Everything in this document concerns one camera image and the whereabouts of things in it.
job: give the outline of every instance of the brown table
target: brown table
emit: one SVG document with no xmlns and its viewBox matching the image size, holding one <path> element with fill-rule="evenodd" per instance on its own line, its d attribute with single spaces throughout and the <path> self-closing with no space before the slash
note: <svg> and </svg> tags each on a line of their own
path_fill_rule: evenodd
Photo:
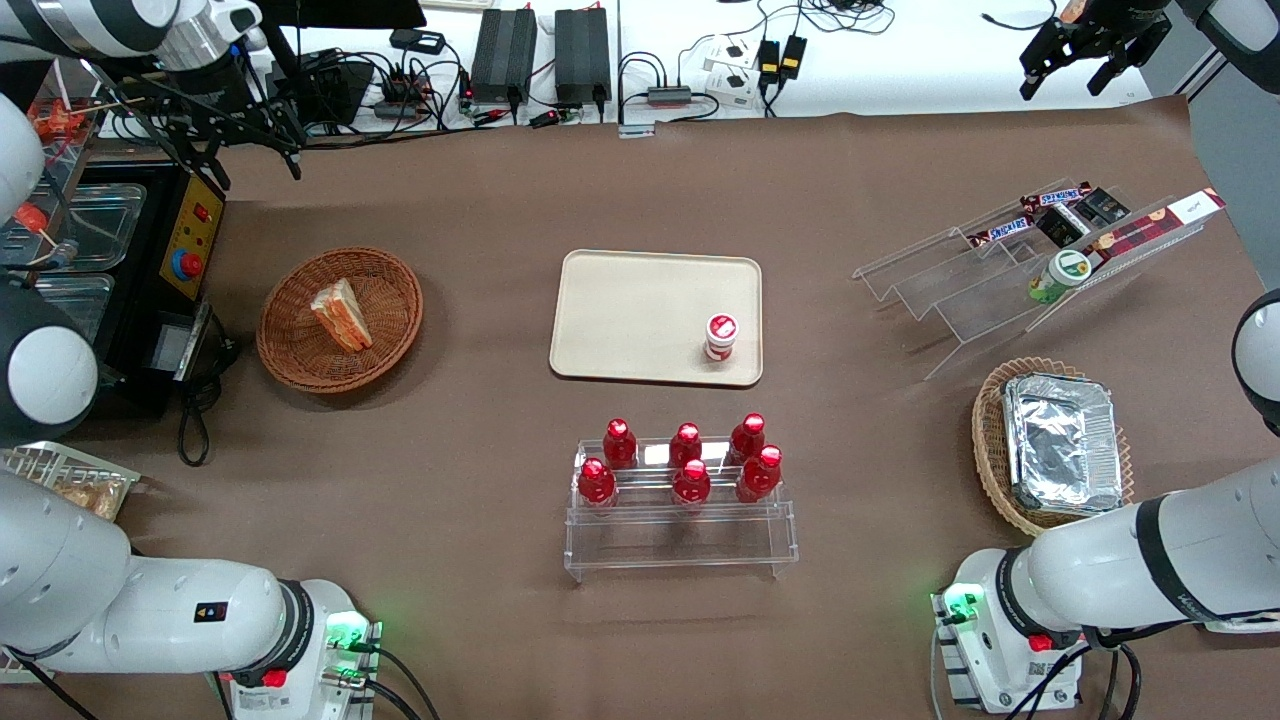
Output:
<svg viewBox="0 0 1280 720">
<path fill-rule="evenodd" d="M 279 387 L 247 354 L 209 414 L 204 469 L 174 456 L 174 413 L 92 423 L 69 442 L 157 478 L 120 518 L 145 552 L 346 587 L 445 720 L 928 717 L 928 592 L 969 552 L 1027 542 L 982 495 L 969 441 L 973 396 L 1010 356 L 1065 360 L 1111 387 L 1139 497 L 1280 450 L 1231 374 L 1231 333 L 1260 284 L 1225 218 L 1103 309 L 928 383 L 937 356 L 914 352 L 915 323 L 849 278 L 1059 177 L 1140 202 L 1206 186 L 1180 100 L 685 124 L 627 142 L 613 127 L 503 129 L 307 152 L 300 183 L 270 152 L 224 158 L 236 188 L 209 292 L 232 331 L 253 329 L 298 261 L 369 243 L 422 279 L 416 350 L 370 392 L 330 400 Z M 758 260 L 764 378 L 748 391 L 556 378 L 559 263 L 577 247 Z M 575 441 L 614 415 L 663 434 L 681 420 L 726 432 L 748 410 L 787 452 L 801 561 L 777 582 L 650 571 L 575 587 L 561 556 Z M 1137 643 L 1142 716 L 1275 717 L 1275 646 L 1190 628 Z M 1084 708 L 1056 717 L 1096 716 L 1103 666 L 1087 661 Z M 219 716 L 193 676 L 67 687 L 104 719 Z M 44 691 L 5 689 L 0 716 L 70 714 Z"/>
</svg>

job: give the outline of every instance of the sandwich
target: sandwich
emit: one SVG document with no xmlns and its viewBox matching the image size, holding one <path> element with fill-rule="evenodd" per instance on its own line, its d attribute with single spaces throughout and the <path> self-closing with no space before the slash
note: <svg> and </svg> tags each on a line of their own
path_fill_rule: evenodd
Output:
<svg viewBox="0 0 1280 720">
<path fill-rule="evenodd" d="M 351 291 L 347 278 L 321 288 L 311 301 L 311 313 L 347 352 L 374 346 L 374 338 L 369 334 L 365 316 L 360 313 L 360 304 L 356 302 L 356 293 Z"/>
</svg>

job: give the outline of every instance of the black power box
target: black power box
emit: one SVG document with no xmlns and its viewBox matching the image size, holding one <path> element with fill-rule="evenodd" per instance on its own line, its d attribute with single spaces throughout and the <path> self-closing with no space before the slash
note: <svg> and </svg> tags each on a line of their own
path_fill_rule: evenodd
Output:
<svg viewBox="0 0 1280 720">
<path fill-rule="evenodd" d="M 471 64 L 474 100 L 503 105 L 527 100 L 536 49 L 538 19 L 532 10 L 485 10 Z"/>
<path fill-rule="evenodd" d="M 556 12 L 556 96 L 590 105 L 613 99 L 604 8 Z"/>
</svg>

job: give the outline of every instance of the acrylic stand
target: acrylic stand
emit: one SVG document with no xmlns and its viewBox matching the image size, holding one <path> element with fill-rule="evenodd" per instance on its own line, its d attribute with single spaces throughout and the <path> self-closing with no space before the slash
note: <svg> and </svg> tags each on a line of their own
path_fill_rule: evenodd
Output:
<svg viewBox="0 0 1280 720">
<path fill-rule="evenodd" d="M 1036 193 L 1066 187 L 1076 187 L 1076 183 L 1062 179 Z M 1119 190 L 1107 188 L 1107 192 L 1126 208 L 1134 208 Z M 1175 200 L 1174 196 L 1165 197 L 1068 247 L 1083 251 L 1101 234 Z M 946 324 L 954 348 L 925 379 L 937 375 L 947 364 L 959 364 L 1034 331 L 1068 305 L 1082 302 L 1079 299 L 1102 295 L 1098 286 L 1119 290 L 1138 275 L 1134 266 L 1198 233 L 1207 220 L 1201 218 L 1108 260 L 1080 287 L 1068 291 L 1052 305 L 1042 305 L 1028 295 L 1028 283 L 1041 274 L 1059 250 L 1047 236 L 1033 228 L 980 247 L 972 247 L 966 240 L 970 234 L 1012 220 L 1020 213 L 1020 204 L 1010 202 L 854 273 L 854 279 L 865 282 L 877 300 L 901 302 L 916 320 L 936 314 Z"/>
<path fill-rule="evenodd" d="M 696 510 L 675 506 L 668 442 L 639 441 L 636 468 L 614 471 L 618 503 L 608 509 L 586 506 L 577 492 L 582 461 L 604 457 L 599 439 L 579 443 L 564 520 L 564 569 L 573 579 L 594 570 L 714 565 L 768 566 L 776 578 L 800 559 L 786 482 L 759 502 L 739 502 L 742 468 L 724 465 L 728 438 L 703 438 L 712 495 Z"/>
</svg>

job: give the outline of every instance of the red button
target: red button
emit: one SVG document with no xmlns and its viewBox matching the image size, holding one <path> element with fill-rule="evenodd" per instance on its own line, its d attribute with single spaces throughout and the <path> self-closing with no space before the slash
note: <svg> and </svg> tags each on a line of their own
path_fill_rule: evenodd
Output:
<svg viewBox="0 0 1280 720">
<path fill-rule="evenodd" d="M 1048 635 L 1032 635 L 1027 638 L 1027 644 L 1032 647 L 1032 652 L 1048 652 L 1053 650 L 1053 638 Z"/>
<path fill-rule="evenodd" d="M 200 273 L 205 272 L 205 263 L 200 259 L 200 255 L 195 252 L 187 252 L 178 260 L 178 265 L 182 268 L 182 274 L 188 278 L 195 278 Z"/>
<path fill-rule="evenodd" d="M 275 669 L 262 673 L 262 685 L 268 688 L 283 688 L 284 680 L 289 678 L 289 674 L 284 670 Z"/>
</svg>

